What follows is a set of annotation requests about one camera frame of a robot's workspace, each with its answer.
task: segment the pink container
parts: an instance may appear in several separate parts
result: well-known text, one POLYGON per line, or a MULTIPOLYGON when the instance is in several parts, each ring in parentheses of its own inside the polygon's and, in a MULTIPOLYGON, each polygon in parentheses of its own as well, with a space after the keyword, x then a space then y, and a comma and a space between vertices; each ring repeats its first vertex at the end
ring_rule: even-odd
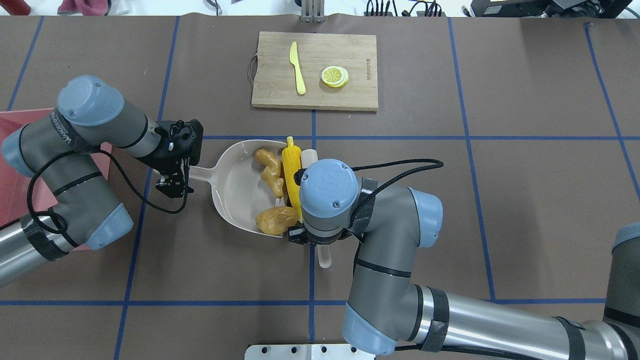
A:
MULTIPOLYGON (((0 111, 0 143, 24 124, 29 124, 47 116, 51 110, 0 111)), ((100 148, 111 152, 111 144, 104 143, 100 148)), ((102 154, 92 154, 92 158, 104 178, 107 179, 109 175, 109 158, 102 154)), ((27 189, 30 180, 30 178, 18 174, 4 161, 4 158, 0 157, 0 224, 6 224, 28 212, 27 189)), ((44 181, 38 179, 33 189, 33 207, 35 210, 43 211, 57 203, 56 198, 44 181)), ((82 245, 76 250, 89 250, 89 247, 82 245)))

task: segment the yellow knife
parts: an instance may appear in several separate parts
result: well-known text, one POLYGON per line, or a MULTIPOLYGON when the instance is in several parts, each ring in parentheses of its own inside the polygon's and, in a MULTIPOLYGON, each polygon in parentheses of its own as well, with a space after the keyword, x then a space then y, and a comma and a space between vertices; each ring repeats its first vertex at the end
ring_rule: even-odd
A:
POLYGON ((305 95, 307 88, 305 87, 305 81, 302 79, 302 72, 300 72, 300 63, 298 63, 298 43, 295 41, 291 44, 291 50, 289 50, 289 62, 296 69, 296 91, 299 95, 305 95))

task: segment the white pan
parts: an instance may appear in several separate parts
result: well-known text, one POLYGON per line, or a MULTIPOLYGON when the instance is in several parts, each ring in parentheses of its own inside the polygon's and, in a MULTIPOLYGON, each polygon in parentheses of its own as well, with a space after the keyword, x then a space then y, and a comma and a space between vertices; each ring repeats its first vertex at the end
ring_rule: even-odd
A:
MULTIPOLYGON (((231 225, 251 233, 267 235, 258 229, 255 217, 263 210, 276 206, 276 198, 269 186, 260 179, 264 167, 253 160, 259 149, 271 151, 282 160, 286 143, 272 140, 245 140, 231 145, 213 168, 191 167, 189 178, 211 185, 213 204, 220 216, 231 225)), ((280 201, 286 204, 285 198, 280 201)))

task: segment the brown toy food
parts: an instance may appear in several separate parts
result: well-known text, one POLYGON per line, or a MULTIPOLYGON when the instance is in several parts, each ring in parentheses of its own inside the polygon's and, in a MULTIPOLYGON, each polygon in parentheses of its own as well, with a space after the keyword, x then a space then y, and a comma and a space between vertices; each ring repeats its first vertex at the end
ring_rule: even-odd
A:
POLYGON ((264 170, 260 174, 260 178, 269 185, 276 199, 281 198, 284 179, 280 177, 282 171, 280 160, 271 151, 265 149, 259 149, 254 152, 253 158, 258 164, 264 165, 264 170))
POLYGON ((280 235, 298 222, 298 212, 289 206, 264 210, 255 218, 258 229, 267 235, 280 235))

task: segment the light blue joint cap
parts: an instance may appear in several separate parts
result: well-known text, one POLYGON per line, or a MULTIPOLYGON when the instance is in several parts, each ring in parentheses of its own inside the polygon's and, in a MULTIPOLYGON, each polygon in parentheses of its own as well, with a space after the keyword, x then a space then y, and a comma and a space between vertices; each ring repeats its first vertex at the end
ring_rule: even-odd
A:
POLYGON ((442 228, 442 202, 430 193, 419 192, 412 188, 409 190, 415 200, 420 220, 420 245, 418 247, 432 247, 442 228))
POLYGON ((616 249, 616 246, 622 244, 627 240, 633 240, 640 237, 640 222, 634 222, 629 225, 625 225, 616 234, 616 242, 613 244, 611 252, 616 249))
POLYGON ((24 158, 20 152, 20 134, 22 134, 22 129, 24 129, 24 126, 4 139, 2 142, 2 157, 18 174, 33 177, 35 173, 31 171, 27 163, 24 162, 24 158))
POLYGON ((349 303, 344 314, 342 336, 355 348, 374 355, 389 355, 396 350, 398 344, 358 315, 349 303))
POLYGON ((302 208, 317 218, 336 217, 353 205, 358 196, 358 179, 353 170, 336 159, 313 163, 300 181, 302 208))
POLYGON ((93 232, 89 240, 86 241, 86 244, 89 245, 92 250, 101 249, 121 238, 132 228, 133 221, 124 208, 124 205, 120 203, 93 232))
POLYGON ((80 126, 98 126, 113 120, 124 108, 122 94, 104 81, 82 75, 69 81, 58 94, 58 110, 80 126))

